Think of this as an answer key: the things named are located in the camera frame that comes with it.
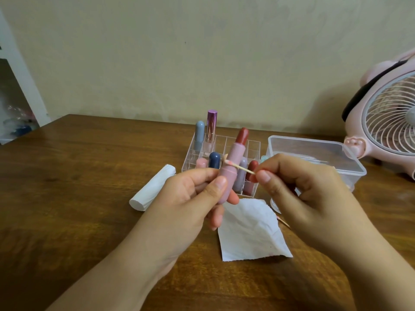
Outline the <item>person's right hand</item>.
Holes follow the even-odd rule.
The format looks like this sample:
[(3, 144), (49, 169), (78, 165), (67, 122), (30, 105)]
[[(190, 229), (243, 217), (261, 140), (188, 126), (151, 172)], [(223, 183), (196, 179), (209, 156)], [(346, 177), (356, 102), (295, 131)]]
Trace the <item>person's right hand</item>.
[[(259, 170), (270, 171), (293, 185), (293, 203), (279, 209), (298, 237), (324, 254), (324, 244), (328, 240), (324, 211), (362, 209), (334, 167), (277, 154), (254, 172)], [(300, 190), (300, 196), (294, 194), (295, 188)]]

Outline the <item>person's left hand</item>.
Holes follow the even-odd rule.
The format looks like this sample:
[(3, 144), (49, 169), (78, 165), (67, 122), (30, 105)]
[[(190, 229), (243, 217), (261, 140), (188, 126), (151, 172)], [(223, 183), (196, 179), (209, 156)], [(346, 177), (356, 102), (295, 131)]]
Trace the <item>person's left hand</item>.
[(209, 212), (190, 209), (190, 200), (219, 177), (218, 173), (218, 169), (197, 168), (170, 177), (138, 221), (139, 237), (145, 242), (144, 254), (162, 275), (172, 269), (196, 239), (205, 220), (211, 230), (221, 226), (223, 204)]

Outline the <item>pink lipstick red bullet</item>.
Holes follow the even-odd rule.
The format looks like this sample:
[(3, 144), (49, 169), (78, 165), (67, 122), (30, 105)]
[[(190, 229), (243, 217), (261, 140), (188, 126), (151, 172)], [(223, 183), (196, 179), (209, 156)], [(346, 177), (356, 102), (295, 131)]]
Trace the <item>pink lipstick red bullet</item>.
[[(241, 128), (241, 130), (238, 133), (238, 136), (236, 137), (236, 141), (231, 146), (230, 152), (227, 155), (227, 160), (230, 160), (231, 162), (235, 163), (236, 165), (239, 165), (241, 162), (241, 159), (245, 153), (245, 144), (249, 136), (249, 130), (245, 127)], [(222, 166), (219, 170), (219, 177), (225, 177), (227, 179), (227, 186), (225, 188), (225, 191), (220, 198), (218, 204), (223, 204), (227, 201), (230, 192), (232, 190), (232, 187), (234, 185), (234, 182), (237, 177), (237, 168), (233, 167), (231, 165), (228, 165), (226, 163), (222, 163)]]

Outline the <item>person's right forearm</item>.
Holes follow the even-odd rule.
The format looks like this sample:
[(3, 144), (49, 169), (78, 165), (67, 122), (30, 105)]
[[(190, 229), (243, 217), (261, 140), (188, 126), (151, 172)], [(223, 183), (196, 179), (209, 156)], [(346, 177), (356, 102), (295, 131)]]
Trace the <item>person's right forearm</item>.
[(415, 311), (415, 269), (361, 208), (324, 211), (324, 252), (345, 273), (357, 311)]

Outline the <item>person's left forearm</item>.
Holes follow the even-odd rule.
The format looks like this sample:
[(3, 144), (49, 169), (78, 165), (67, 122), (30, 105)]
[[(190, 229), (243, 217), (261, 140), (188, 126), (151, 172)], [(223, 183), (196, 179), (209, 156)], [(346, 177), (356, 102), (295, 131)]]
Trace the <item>person's left forearm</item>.
[(179, 230), (161, 228), (139, 222), (46, 311), (139, 311), (148, 293), (189, 246)]

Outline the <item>clear plastic lid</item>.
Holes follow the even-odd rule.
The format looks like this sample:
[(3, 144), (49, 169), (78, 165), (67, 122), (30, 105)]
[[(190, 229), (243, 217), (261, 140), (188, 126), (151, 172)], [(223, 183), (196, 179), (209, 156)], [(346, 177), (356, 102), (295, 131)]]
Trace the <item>clear plastic lid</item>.
[[(295, 194), (296, 196), (300, 196), (301, 192), (300, 192), (300, 190), (299, 190), (298, 188), (295, 188), (295, 190), (294, 190), (294, 194)], [(276, 211), (278, 214), (282, 214), (282, 213), (281, 213), (281, 211), (280, 211), (280, 209), (278, 208), (277, 204), (275, 203), (275, 201), (274, 201), (272, 198), (271, 198), (271, 200), (270, 200), (270, 206), (271, 206), (271, 208), (272, 208), (274, 211)]]

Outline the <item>lilac capsule lipstick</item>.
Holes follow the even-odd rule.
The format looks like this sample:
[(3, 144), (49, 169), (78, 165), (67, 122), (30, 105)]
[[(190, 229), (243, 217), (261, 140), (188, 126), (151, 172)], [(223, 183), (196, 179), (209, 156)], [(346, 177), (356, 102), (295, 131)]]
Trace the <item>lilac capsule lipstick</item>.
[[(239, 166), (247, 169), (248, 159), (246, 157), (242, 157)], [(237, 194), (241, 193), (242, 187), (245, 183), (245, 177), (246, 177), (246, 171), (241, 170), (241, 169), (237, 169), (237, 176), (236, 176), (235, 182), (234, 182), (233, 187), (232, 187), (232, 189), (235, 193), (237, 193)]]

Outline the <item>white tissue sheet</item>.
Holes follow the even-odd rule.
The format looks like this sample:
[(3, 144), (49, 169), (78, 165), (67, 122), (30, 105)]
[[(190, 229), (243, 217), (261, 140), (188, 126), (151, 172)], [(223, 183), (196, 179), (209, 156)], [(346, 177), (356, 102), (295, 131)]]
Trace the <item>white tissue sheet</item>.
[(241, 198), (226, 202), (218, 229), (222, 261), (255, 260), (270, 256), (292, 258), (277, 215), (262, 199)]

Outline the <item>clear acrylic lipstick organizer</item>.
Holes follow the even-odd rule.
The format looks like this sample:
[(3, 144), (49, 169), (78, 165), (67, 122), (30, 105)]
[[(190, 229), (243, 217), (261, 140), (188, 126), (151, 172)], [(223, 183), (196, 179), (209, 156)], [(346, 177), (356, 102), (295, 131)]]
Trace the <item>clear acrylic lipstick organizer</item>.
[[(235, 137), (216, 135), (213, 151), (220, 153), (221, 158), (222, 158), (223, 155), (227, 155), (230, 152), (231, 146), (234, 143), (234, 141), (235, 141)], [(185, 157), (183, 166), (181, 168), (182, 172), (194, 169), (196, 160), (198, 158), (204, 157), (209, 160), (209, 155), (205, 156), (202, 150), (200, 152), (195, 152), (193, 149), (193, 146), (194, 146), (194, 136), (192, 137), (187, 155)], [(260, 141), (247, 140), (245, 148), (246, 150), (243, 156), (248, 159), (248, 165), (253, 160), (260, 162), (260, 158), (261, 158), (261, 142)], [(251, 183), (249, 181), (245, 181), (242, 187), (242, 191), (238, 195), (240, 195), (242, 198), (248, 198), (248, 197), (254, 198), (255, 193), (257, 191), (257, 187), (258, 187), (257, 183)]]

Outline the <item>clear plastic container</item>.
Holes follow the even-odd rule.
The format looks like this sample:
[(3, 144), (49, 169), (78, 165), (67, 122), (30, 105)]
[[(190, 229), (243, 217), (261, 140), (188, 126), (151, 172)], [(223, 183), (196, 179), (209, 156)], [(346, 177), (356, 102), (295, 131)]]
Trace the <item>clear plastic container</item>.
[(278, 153), (334, 167), (350, 191), (367, 174), (355, 154), (340, 142), (272, 135), (268, 138), (266, 156)]

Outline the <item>grey-blue capsule lipstick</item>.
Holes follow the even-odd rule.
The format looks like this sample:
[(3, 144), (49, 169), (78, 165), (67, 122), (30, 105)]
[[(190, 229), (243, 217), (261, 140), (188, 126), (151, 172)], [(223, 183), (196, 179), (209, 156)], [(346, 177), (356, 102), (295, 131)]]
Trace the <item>grey-blue capsule lipstick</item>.
[(201, 151), (204, 139), (205, 139), (205, 123), (204, 121), (199, 120), (195, 124), (194, 146), (193, 146), (193, 149), (195, 152)]

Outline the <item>white tissue roll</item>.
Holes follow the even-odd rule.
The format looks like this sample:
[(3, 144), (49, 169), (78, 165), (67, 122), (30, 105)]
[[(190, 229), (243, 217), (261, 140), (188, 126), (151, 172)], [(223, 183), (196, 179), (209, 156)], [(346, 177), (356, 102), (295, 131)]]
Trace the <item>white tissue roll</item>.
[(130, 199), (130, 206), (137, 211), (146, 211), (163, 188), (166, 180), (175, 174), (176, 168), (174, 166), (165, 165)]

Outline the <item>purple-capped lip gloss tube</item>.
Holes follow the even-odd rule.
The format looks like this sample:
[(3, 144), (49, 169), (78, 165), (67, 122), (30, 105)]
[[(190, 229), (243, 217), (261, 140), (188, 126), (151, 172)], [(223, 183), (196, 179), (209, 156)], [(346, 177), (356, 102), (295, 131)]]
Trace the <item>purple-capped lip gloss tube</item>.
[(203, 154), (205, 156), (210, 155), (214, 149), (216, 139), (216, 123), (217, 123), (217, 111), (214, 109), (208, 110), (205, 138), (203, 142)]

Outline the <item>pink desk fan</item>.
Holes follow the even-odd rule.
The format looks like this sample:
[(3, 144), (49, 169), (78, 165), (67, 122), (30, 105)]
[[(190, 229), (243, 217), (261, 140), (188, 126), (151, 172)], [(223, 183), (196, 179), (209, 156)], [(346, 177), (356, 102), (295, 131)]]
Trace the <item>pink desk fan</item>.
[(372, 66), (342, 112), (344, 145), (402, 167), (415, 181), (415, 48)]

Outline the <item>white shelf unit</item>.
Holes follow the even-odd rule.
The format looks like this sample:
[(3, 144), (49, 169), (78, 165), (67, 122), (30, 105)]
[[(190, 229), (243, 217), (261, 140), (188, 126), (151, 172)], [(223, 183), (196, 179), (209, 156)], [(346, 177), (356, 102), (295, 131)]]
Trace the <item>white shelf unit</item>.
[(51, 122), (0, 8), (0, 146)]

